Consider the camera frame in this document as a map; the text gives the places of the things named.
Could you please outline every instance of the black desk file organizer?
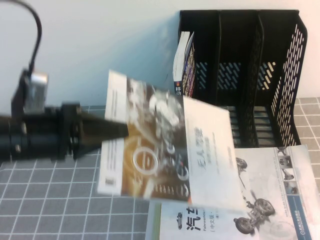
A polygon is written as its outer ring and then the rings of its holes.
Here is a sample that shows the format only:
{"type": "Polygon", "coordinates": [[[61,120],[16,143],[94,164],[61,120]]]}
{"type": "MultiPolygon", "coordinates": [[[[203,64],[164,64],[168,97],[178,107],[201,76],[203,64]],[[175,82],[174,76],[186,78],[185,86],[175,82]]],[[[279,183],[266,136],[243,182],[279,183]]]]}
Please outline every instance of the black desk file organizer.
{"type": "Polygon", "coordinates": [[[182,10],[194,32],[192,97],[230,111],[236,148],[300,145],[294,104],[307,44],[297,10],[182,10]]]}

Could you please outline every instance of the perforated slot pattern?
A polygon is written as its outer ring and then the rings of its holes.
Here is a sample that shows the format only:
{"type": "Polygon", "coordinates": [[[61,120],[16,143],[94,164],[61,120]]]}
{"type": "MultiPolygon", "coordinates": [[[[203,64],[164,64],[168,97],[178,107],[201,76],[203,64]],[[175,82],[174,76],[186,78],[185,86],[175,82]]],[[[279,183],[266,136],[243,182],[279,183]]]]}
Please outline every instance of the perforated slot pattern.
{"type": "Polygon", "coordinates": [[[256,134],[261,148],[275,147],[275,138],[272,132],[270,118],[266,107],[255,106],[254,107],[254,123],[256,134]]]}
{"type": "Polygon", "coordinates": [[[235,148],[240,148],[241,147],[241,140],[240,140],[240,132],[239,132],[236,107],[235,106],[222,106],[221,108],[229,110],[233,144],[234,144],[235,148]]]}
{"type": "Polygon", "coordinates": [[[243,103],[240,117],[243,121],[245,139],[248,139],[248,147],[258,147],[258,139],[255,128],[254,106],[257,89],[257,79],[260,67],[260,59],[262,55],[263,36],[261,29],[257,26],[253,46],[250,53],[250,62],[248,64],[247,84],[245,92],[242,96],[243,103]]]}
{"type": "Polygon", "coordinates": [[[287,51],[286,61],[283,64],[284,85],[279,105],[279,113],[277,115],[277,123],[280,127],[280,134],[284,146],[294,146],[297,144],[294,139],[291,123],[293,120],[294,93],[296,91],[297,79],[300,77],[303,59],[302,52],[305,45],[305,37],[299,30],[298,25],[296,25],[290,48],[287,51]]]}
{"type": "Polygon", "coordinates": [[[199,86],[199,90],[203,91],[206,89],[207,86],[207,70],[208,70],[208,63],[206,62],[199,62],[195,64],[196,66],[196,81],[199,86]]]}
{"type": "Polygon", "coordinates": [[[219,64],[218,89],[236,90],[238,88],[240,62],[223,62],[219,64]]]}
{"type": "Polygon", "coordinates": [[[258,90],[269,90],[275,71],[275,62],[263,62],[259,69],[258,90]]]}
{"type": "Polygon", "coordinates": [[[273,101],[272,101],[272,104],[271,104],[272,115],[274,117],[276,115],[276,109],[277,109],[277,103],[278,103],[278,99],[279,99],[280,86],[281,86],[281,77],[280,77],[280,80],[278,81],[278,84],[276,86],[274,98],[273,98],[273,101]]]}

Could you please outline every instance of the black cable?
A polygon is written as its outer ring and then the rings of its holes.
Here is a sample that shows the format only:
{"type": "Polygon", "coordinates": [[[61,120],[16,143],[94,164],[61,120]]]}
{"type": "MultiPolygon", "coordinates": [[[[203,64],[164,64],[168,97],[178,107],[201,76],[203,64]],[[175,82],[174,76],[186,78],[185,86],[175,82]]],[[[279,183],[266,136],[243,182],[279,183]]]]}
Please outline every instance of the black cable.
{"type": "Polygon", "coordinates": [[[17,4],[20,6],[25,7],[26,9],[29,10],[29,12],[33,15],[35,23],[36,23],[36,28],[37,28],[37,37],[36,37],[36,42],[35,42],[35,46],[33,49],[33,53],[32,53],[32,57],[29,63],[29,69],[28,69],[28,74],[29,76],[31,76],[34,67],[35,67],[35,59],[36,59],[36,55],[39,49],[39,45],[40,45],[40,41],[41,41],[41,36],[42,36],[42,25],[41,25],[41,21],[40,18],[38,16],[38,14],[36,13],[36,11],[27,3],[22,2],[20,0],[0,0],[0,2],[7,2],[7,3],[12,3],[12,4],[17,4]]]}

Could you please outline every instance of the white book cover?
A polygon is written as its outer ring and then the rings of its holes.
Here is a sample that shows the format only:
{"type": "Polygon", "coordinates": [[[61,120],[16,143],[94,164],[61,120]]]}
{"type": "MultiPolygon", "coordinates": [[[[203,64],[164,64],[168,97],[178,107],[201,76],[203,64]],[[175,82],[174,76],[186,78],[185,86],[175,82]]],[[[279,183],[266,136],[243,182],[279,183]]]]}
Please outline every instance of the white book cover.
{"type": "Polygon", "coordinates": [[[305,145],[236,149],[244,212],[150,203],[148,240],[319,240],[320,199],[305,145]]]}
{"type": "Polygon", "coordinates": [[[190,32],[182,31],[180,34],[179,44],[176,49],[173,60],[173,81],[181,81],[185,67],[186,50],[189,42],[190,32]]]}
{"type": "Polygon", "coordinates": [[[105,118],[129,136],[102,144],[100,194],[245,209],[227,110],[110,71],[105,118]]]}

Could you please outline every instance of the gray cutting mat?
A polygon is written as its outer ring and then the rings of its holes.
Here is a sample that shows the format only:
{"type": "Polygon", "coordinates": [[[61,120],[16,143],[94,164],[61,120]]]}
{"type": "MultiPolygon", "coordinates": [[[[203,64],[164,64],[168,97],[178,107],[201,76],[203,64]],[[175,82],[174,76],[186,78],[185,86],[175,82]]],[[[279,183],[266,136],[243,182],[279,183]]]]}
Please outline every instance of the gray cutting mat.
{"type": "Polygon", "coordinates": [[[144,240],[149,202],[97,194],[100,157],[2,164],[0,240],[144,240]]]}

